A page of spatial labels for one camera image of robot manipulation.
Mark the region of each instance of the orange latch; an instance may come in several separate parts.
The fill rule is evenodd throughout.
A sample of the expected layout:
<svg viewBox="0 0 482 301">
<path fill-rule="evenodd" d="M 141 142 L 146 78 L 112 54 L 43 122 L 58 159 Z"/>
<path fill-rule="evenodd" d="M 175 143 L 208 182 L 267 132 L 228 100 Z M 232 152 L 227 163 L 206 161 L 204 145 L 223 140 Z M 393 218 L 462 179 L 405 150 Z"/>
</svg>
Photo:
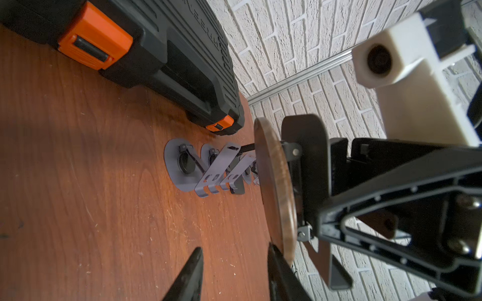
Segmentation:
<svg viewBox="0 0 482 301">
<path fill-rule="evenodd" d="M 69 30 L 58 41 L 58 50 L 95 70 L 106 69 L 123 57 L 132 37 L 92 3 L 86 2 Z"/>
<path fill-rule="evenodd" d="M 222 131 L 225 128 L 229 128 L 234 123 L 233 117 L 226 115 L 222 120 L 215 124 L 208 125 L 206 128 L 210 131 Z"/>
</svg>

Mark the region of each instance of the gray plastic base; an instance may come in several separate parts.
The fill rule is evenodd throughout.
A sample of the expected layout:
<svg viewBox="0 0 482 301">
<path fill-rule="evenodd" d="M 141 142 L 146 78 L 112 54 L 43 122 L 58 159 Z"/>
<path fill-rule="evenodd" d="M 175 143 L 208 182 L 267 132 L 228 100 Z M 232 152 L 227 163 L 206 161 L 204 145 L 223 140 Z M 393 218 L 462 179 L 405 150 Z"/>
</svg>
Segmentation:
<svg viewBox="0 0 482 301">
<path fill-rule="evenodd" d="M 202 178 L 201 170 L 196 166 L 191 174 L 184 174 L 179 168 L 177 160 L 179 158 L 179 146 L 181 144 L 192 145 L 189 141 L 182 138 L 172 139 L 164 148 L 164 162 L 171 181 L 181 191 L 193 191 L 197 183 Z"/>
</svg>

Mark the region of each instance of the brick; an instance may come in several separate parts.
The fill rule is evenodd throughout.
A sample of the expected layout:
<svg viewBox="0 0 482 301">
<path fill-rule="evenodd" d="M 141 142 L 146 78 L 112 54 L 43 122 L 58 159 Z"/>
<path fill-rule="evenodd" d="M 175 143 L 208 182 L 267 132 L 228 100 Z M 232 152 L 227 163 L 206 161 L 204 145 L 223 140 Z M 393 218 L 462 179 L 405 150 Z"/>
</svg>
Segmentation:
<svg viewBox="0 0 482 301">
<path fill-rule="evenodd" d="M 410 0 L 405 6 L 405 9 L 403 10 L 402 15 L 400 16 L 400 20 L 405 19 L 406 17 L 412 15 L 416 10 L 417 7 L 419 6 L 421 0 Z"/>
<path fill-rule="evenodd" d="M 394 6 L 394 7 L 395 7 L 395 8 L 398 8 L 399 6 L 402 6 L 402 5 L 404 5 L 404 4 L 408 3 L 408 2 L 410 2 L 410 0 L 397 0 L 397 1 L 395 1 L 395 6 Z"/>
<path fill-rule="evenodd" d="M 291 104 L 292 101 L 288 90 L 281 91 L 280 93 L 278 93 L 278 96 L 280 97 L 281 105 L 285 114 L 287 116 L 294 115 L 295 110 L 293 109 L 293 105 Z"/>
<path fill-rule="evenodd" d="M 309 297 L 311 299 L 314 299 L 313 289 L 311 288 L 311 284 L 308 278 L 308 271 L 306 270 L 305 261 L 303 259 L 303 255 L 301 253 L 299 244 L 296 244 L 296 249 L 295 249 L 295 265 L 296 265 L 296 268 L 298 269 L 298 272 L 296 273 L 296 277 L 303 285 Z"/>
<path fill-rule="evenodd" d="M 292 86 L 292 87 L 289 87 L 288 88 L 288 92 L 290 94 L 290 97 L 291 97 L 291 101 L 292 102 L 295 102 L 297 101 L 298 99 L 301 99 L 301 95 L 300 95 L 300 90 L 298 88 L 298 86 Z"/>
<path fill-rule="evenodd" d="M 248 91 L 245 89 L 245 87 L 239 82 L 239 80 L 236 80 L 238 82 L 238 89 L 240 90 L 240 92 L 244 95 L 244 97 L 248 97 L 248 96 L 251 96 L 250 93 L 248 93 Z"/>
<path fill-rule="evenodd" d="M 265 77 L 266 85 L 268 87 L 270 87 L 270 86 L 272 86 L 276 83 L 276 78 L 274 77 L 273 72 L 268 72 L 267 74 L 264 75 L 264 77 Z"/>
<path fill-rule="evenodd" d="M 254 112 L 254 107 L 252 105 L 249 106 L 249 111 L 251 112 L 251 118 L 253 121 L 256 120 L 256 113 Z"/>
<path fill-rule="evenodd" d="M 315 100 L 313 99 L 313 96 L 311 95 L 311 91 L 308 86 L 307 81 L 303 81 L 298 84 L 298 87 L 301 92 L 301 98 L 303 99 L 303 102 L 305 103 L 305 109 L 308 114 L 315 114 L 318 115 L 318 110 L 315 105 Z"/>
<path fill-rule="evenodd" d="M 345 36 L 340 36 L 338 38 L 333 39 L 332 47 L 330 49 L 330 55 L 335 55 L 340 53 L 343 48 L 343 41 L 345 40 Z"/>
<path fill-rule="evenodd" d="M 340 66 L 336 66 L 335 68 L 330 69 L 329 72 L 333 82 L 345 80 L 345 75 L 343 74 L 343 71 L 341 71 Z"/>
<path fill-rule="evenodd" d="M 305 48 L 305 31 L 303 20 L 293 24 L 293 46 L 296 57 L 296 71 L 306 69 L 306 48 Z"/>
<path fill-rule="evenodd" d="M 318 76 L 308 79 L 308 85 L 312 93 L 321 90 L 321 83 Z"/>
<path fill-rule="evenodd" d="M 383 26 L 383 29 L 385 28 L 389 28 L 391 27 L 392 25 L 395 25 L 395 23 L 398 22 L 398 20 L 400 19 L 402 13 L 403 13 L 403 10 L 404 10 L 405 7 L 400 7 L 400 8 L 396 8 L 396 9 L 393 9 L 390 13 L 390 15 L 388 16 L 388 19 L 387 21 L 385 22 L 385 25 Z"/>
<path fill-rule="evenodd" d="M 284 115 L 283 110 L 277 111 L 277 112 L 274 113 L 274 118 L 276 120 L 276 124 L 278 125 L 277 130 L 280 133 L 280 137 L 281 137 L 281 125 L 283 124 L 284 117 L 285 117 L 285 115 Z"/>
<path fill-rule="evenodd" d="M 390 15 L 390 12 L 395 4 L 395 0 L 384 0 L 380 6 L 380 10 L 378 11 L 378 15 L 376 16 L 376 20 L 373 23 L 372 31 L 370 32 L 370 37 L 376 35 L 380 31 L 382 31 L 385 22 Z"/>
<path fill-rule="evenodd" d="M 265 40 L 265 48 L 268 53 L 269 60 L 273 66 L 273 74 L 276 78 L 276 82 L 285 79 L 286 74 L 284 72 L 283 61 L 281 59 L 276 38 L 271 37 Z"/>
<path fill-rule="evenodd" d="M 309 275 L 309 281 L 313 287 L 314 301 L 333 301 L 335 299 L 329 299 L 325 294 L 325 289 L 323 287 L 323 280 L 320 275 Z"/>
<path fill-rule="evenodd" d="M 328 102 L 326 101 L 326 97 L 323 91 L 314 94 L 313 98 L 316 105 L 318 106 L 320 117 L 323 120 L 323 124 L 325 124 L 328 135 L 330 136 L 330 138 L 339 137 L 335 121 L 333 120 L 333 115 L 331 113 L 330 107 L 328 105 Z"/>
<path fill-rule="evenodd" d="M 264 0 L 251 0 L 249 3 L 253 12 L 253 19 L 256 21 L 261 38 L 273 33 L 273 25 L 269 17 L 268 7 Z"/>
<path fill-rule="evenodd" d="M 356 43 L 360 43 L 360 42 L 363 42 L 364 40 L 366 40 L 368 38 L 368 35 L 370 34 L 370 31 L 372 30 L 372 26 L 373 26 L 373 23 L 370 23 L 370 24 L 367 24 L 367 25 L 363 25 L 361 28 L 360 28 L 360 31 L 358 32 L 358 36 L 357 36 L 357 40 L 356 40 Z"/>
<path fill-rule="evenodd" d="M 239 81 L 242 84 L 250 82 L 251 78 L 249 77 L 248 73 L 246 72 L 246 69 L 244 69 L 244 66 L 239 61 L 238 56 L 234 53 L 231 45 L 229 46 L 229 55 L 231 56 L 231 60 L 233 61 L 234 74 L 236 74 Z"/>
<path fill-rule="evenodd" d="M 261 105 L 261 102 L 257 102 L 253 105 L 253 108 L 254 108 L 254 113 L 256 114 L 256 117 L 264 117 L 265 116 L 265 113 L 263 112 L 263 107 Z"/>
<path fill-rule="evenodd" d="M 347 272 L 353 278 L 353 288 L 351 292 L 353 294 L 353 299 L 355 301 L 365 301 L 367 300 L 365 289 L 363 287 L 362 279 L 358 274 L 355 258 L 353 257 L 353 251 L 344 247 L 338 246 L 338 252 L 340 253 L 341 262 L 347 270 Z"/>
<path fill-rule="evenodd" d="M 375 274 L 373 271 L 360 272 L 360 277 L 365 287 L 368 300 L 370 301 L 383 301 L 380 287 L 376 282 Z"/>
<path fill-rule="evenodd" d="M 375 89 L 365 89 L 370 98 L 370 102 L 372 103 L 373 108 L 375 109 L 376 116 L 378 117 L 378 121 L 380 125 L 383 127 L 383 119 L 382 113 L 380 112 L 380 106 L 378 105 L 378 98 L 376 97 Z"/>
<path fill-rule="evenodd" d="M 244 5 L 234 12 L 246 41 L 251 45 L 251 52 L 262 74 L 271 70 L 268 55 L 265 53 L 263 43 L 254 25 L 254 21 L 249 11 L 249 6 Z"/>
<path fill-rule="evenodd" d="M 309 50 L 319 44 L 320 0 L 306 1 L 306 48 Z"/>
<path fill-rule="evenodd" d="M 350 18 L 351 0 L 337 0 L 335 21 L 333 27 L 333 37 L 341 35 L 347 29 L 348 19 Z"/>
<path fill-rule="evenodd" d="M 226 38 L 233 46 L 234 50 L 240 52 L 246 48 L 246 42 L 244 41 L 226 3 L 223 0 L 208 0 L 208 3 L 219 20 L 219 23 L 221 23 L 223 30 L 226 33 Z"/>
<path fill-rule="evenodd" d="M 372 104 L 370 103 L 370 98 L 368 98 L 365 87 L 360 85 L 357 81 L 353 62 L 349 61 L 344 63 L 343 65 L 341 65 L 341 69 L 343 71 L 344 77 L 347 80 L 348 85 L 350 86 L 350 90 L 353 93 L 358 109 L 365 110 L 371 108 Z"/>
<path fill-rule="evenodd" d="M 333 18 L 335 17 L 335 7 L 335 0 L 321 7 L 319 61 L 324 60 L 330 56 L 330 45 L 332 37 Z"/>
<path fill-rule="evenodd" d="M 418 276 L 415 276 L 414 274 L 407 273 L 408 275 L 408 280 L 410 281 L 410 284 L 412 285 L 412 288 L 414 290 L 415 296 L 420 296 L 421 294 L 430 291 L 430 286 L 428 285 L 428 281 L 425 279 L 422 279 Z"/>
<path fill-rule="evenodd" d="M 368 128 L 370 137 L 379 139 L 385 139 L 387 137 L 374 110 L 365 112 L 361 116 L 363 117 L 363 120 Z"/>
<path fill-rule="evenodd" d="M 376 14 L 378 13 L 381 2 L 382 0 L 368 0 L 362 24 L 367 24 L 376 18 Z"/>
<path fill-rule="evenodd" d="M 343 50 L 355 45 L 358 29 L 363 18 L 363 10 L 367 1 L 368 0 L 353 0 Z"/>
<path fill-rule="evenodd" d="M 291 46 L 291 37 L 285 6 L 280 5 L 279 0 L 268 0 L 268 3 L 271 8 L 273 24 L 278 33 L 281 59 L 283 62 L 287 62 L 293 58 L 293 49 Z"/>
<path fill-rule="evenodd" d="M 306 114 L 306 109 L 305 109 L 305 105 L 303 104 L 303 102 L 298 102 L 298 103 L 294 104 L 293 109 L 295 109 L 296 115 Z"/>
<path fill-rule="evenodd" d="M 338 97 L 338 93 L 336 92 L 335 87 L 333 86 L 330 73 L 323 72 L 319 75 L 319 78 L 321 81 L 321 85 L 323 86 L 323 90 L 325 92 L 328 104 L 330 105 L 330 108 L 332 110 L 333 118 L 335 120 L 338 120 L 345 117 L 345 110 Z"/>
<path fill-rule="evenodd" d="M 472 72 L 457 78 L 457 80 L 467 101 L 470 103 L 479 87 L 479 81 Z"/>
<path fill-rule="evenodd" d="M 265 114 L 266 119 L 270 121 L 271 126 L 273 127 L 273 129 L 275 130 L 275 132 L 278 134 L 278 137 L 279 137 L 280 131 L 278 130 L 278 124 L 276 123 L 276 119 L 274 118 L 273 109 L 271 107 L 271 101 L 269 101 L 269 98 L 262 100 L 261 106 L 263 107 L 263 112 Z"/>
<path fill-rule="evenodd" d="M 336 123 L 336 127 L 338 127 L 338 131 L 340 132 L 340 137 L 348 138 L 348 154 L 351 153 L 351 142 L 355 139 L 353 135 L 353 131 L 348 123 L 348 120 L 342 120 Z"/>
<path fill-rule="evenodd" d="M 397 289 L 400 301 L 408 301 L 415 297 L 414 291 L 410 286 L 410 282 L 405 271 L 399 269 L 391 269 L 390 275 L 393 279 L 393 284 Z"/>
<path fill-rule="evenodd" d="M 254 82 L 251 82 L 249 84 L 244 85 L 244 88 L 246 89 L 246 92 L 247 92 L 247 95 L 245 95 L 245 96 L 253 95 L 256 92 L 258 92 L 258 89 L 254 85 Z"/>
<path fill-rule="evenodd" d="M 296 74 L 295 61 L 291 61 L 284 65 L 286 70 L 286 76 L 291 76 Z"/>
<path fill-rule="evenodd" d="M 273 107 L 273 111 L 277 111 L 279 109 L 282 110 L 280 97 L 278 96 L 278 94 L 270 96 L 269 101 L 271 101 L 271 107 Z"/>
<path fill-rule="evenodd" d="M 318 49 L 308 52 L 307 60 L 308 60 L 307 67 L 311 67 L 314 64 L 316 64 L 318 62 Z"/>
<path fill-rule="evenodd" d="M 251 55 L 251 52 L 248 51 L 242 55 L 240 55 L 241 62 L 243 63 L 244 67 L 246 70 L 251 74 L 251 78 L 253 79 L 253 83 L 258 89 L 258 91 L 261 91 L 263 89 L 266 89 L 266 83 L 263 78 L 262 73 L 258 69 L 258 66 L 256 65 L 255 58 Z"/>
<path fill-rule="evenodd" d="M 355 102 L 353 101 L 353 96 L 351 95 L 347 83 L 340 82 L 335 85 L 335 88 L 338 92 L 338 95 L 340 95 L 341 103 L 345 108 L 347 118 L 349 119 L 350 125 L 353 128 L 353 133 L 356 137 L 367 137 L 368 130 L 363 121 L 363 118 L 358 113 Z"/>
<path fill-rule="evenodd" d="M 299 18 L 303 14 L 303 0 L 285 0 L 288 7 L 290 21 Z"/>
</svg>

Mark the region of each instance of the metal bracket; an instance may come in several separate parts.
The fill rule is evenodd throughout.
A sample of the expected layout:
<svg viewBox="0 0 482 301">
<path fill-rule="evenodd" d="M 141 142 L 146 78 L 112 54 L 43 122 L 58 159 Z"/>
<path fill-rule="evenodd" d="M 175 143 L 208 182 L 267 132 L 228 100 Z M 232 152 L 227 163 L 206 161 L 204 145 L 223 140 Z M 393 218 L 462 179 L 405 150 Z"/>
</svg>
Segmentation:
<svg viewBox="0 0 482 301">
<path fill-rule="evenodd" d="M 248 168 L 255 160 L 256 156 L 253 153 L 247 153 L 244 155 L 239 163 L 233 168 L 233 170 L 226 176 L 226 178 L 221 180 L 218 185 L 221 186 L 221 188 L 225 191 L 229 190 L 229 187 L 235 190 L 236 186 L 234 182 L 239 176 L 242 176 L 246 168 Z"/>
<path fill-rule="evenodd" d="M 209 196 L 209 194 L 204 191 L 206 186 L 212 194 L 219 193 L 216 189 L 216 185 L 219 185 L 217 183 L 220 182 L 226 168 L 231 164 L 239 150 L 240 146 L 231 142 L 228 142 L 223 147 L 219 155 L 216 157 L 216 160 L 214 160 L 212 165 L 203 174 L 201 180 L 196 185 L 196 188 L 194 188 L 194 191 L 199 197 Z"/>
<path fill-rule="evenodd" d="M 298 241 L 310 241 L 311 240 L 311 226 L 306 224 L 305 226 L 298 227 Z"/>
</svg>

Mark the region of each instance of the metal plate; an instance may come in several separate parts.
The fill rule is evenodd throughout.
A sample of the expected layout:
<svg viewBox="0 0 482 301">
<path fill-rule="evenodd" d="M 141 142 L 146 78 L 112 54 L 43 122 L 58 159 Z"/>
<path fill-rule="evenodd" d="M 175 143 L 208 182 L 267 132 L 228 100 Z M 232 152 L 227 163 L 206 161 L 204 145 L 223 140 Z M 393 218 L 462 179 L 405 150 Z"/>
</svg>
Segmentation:
<svg viewBox="0 0 482 301">
<path fill-rule="evenodd" d="M 223 147 L 219 155 L 217 155 L 216 160 L 214 160 L 213 164 L 208 168 L 194 188 L 194 191 L 196 191 L 199 197 L 209 196 L 209 194 L 204 191 L 206 186 L 212 194 L 219 193 L 216 185 L 219 185 L 219 182 L 222 181 L 226 169 L 236 157 L 240 148 L 241 146 L 231 142 L 228 142 Z"/>
<path fill-rule="evenodd" d="M 255 160 L 256 156 L 253 153 L 245 154 L 239 163 L 236 164 L 233 170 L 226 176 L 226 178 L 219 183 L 219 186 L 221 186 L 221 188 L 225 191 L 229 190 L 230 187 L 233 190 L 236 190 L 235 181 L 238 179 L 238 177 L 244 174 L 246 168 L 248 168 Z"/>
<path fill-rule="evenodd" d="M 201 170 L 196 166 L 195 170 L 187 175 L 184 174 L 177 163 L 179 158 L 179 146 L 181 144 L 192 145 L 189 141 L 182 138 L 170 140 L 164 148 L 164 162 L 171 181 L 181 191 L 190 192 L 202 178 Z"/>
</svg>

